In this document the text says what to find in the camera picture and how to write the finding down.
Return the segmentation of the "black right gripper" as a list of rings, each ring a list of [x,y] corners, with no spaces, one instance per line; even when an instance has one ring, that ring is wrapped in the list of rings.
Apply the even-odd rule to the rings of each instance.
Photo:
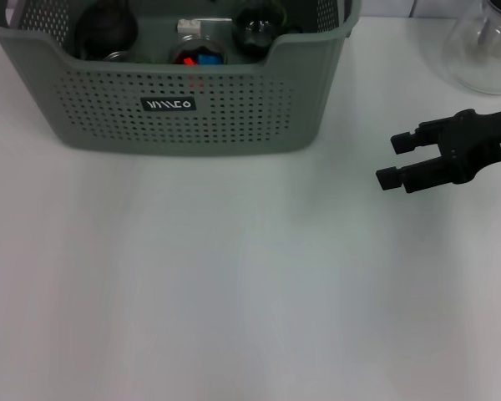
[[[413,133],[394,135],[390,141],[397,155],[438,145],[441,156],[378,170],[383,190],[402,187],[413,193],[448,183],[465,184],[483,168],[501,162],[501,112],[477,114],[467,109],[453,117],[423,122]]]

